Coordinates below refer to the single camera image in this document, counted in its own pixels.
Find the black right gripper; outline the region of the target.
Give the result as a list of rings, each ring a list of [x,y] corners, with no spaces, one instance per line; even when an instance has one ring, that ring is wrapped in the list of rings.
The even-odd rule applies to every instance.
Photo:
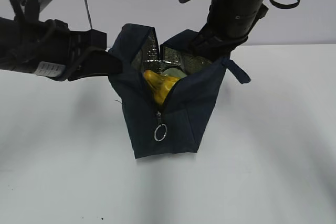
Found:
[[[230,38],[220,36],[209,24],[205,24],[197,35],[189,42],[188,49],[194,56],[206,59],[229,57],[231,52],[247,41],[248,36]]]

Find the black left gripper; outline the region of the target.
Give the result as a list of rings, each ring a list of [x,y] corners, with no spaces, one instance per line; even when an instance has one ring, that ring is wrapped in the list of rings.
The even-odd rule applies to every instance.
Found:
[[[107,34],[96,29],[71,31],[56,21],[55,32],[36,57],[34,75],[52,80],[75,81],[89,77],[119,74],[120,59],[106,52]]]

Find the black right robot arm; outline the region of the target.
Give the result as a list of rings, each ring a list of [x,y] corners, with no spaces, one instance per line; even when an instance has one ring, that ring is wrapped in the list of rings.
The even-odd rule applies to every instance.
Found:
[[[207,22],[190,42],[197,56],[214,60],[243,44],[264,0],[211,0]]]

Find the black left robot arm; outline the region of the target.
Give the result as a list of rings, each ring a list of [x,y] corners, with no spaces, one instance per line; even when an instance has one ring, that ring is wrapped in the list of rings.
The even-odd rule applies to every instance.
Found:
[[[122,62],[106,51],[107,35],[71,31],[60,20],[27,22],[1,18],[1,69],[75,81],[122,72]]]

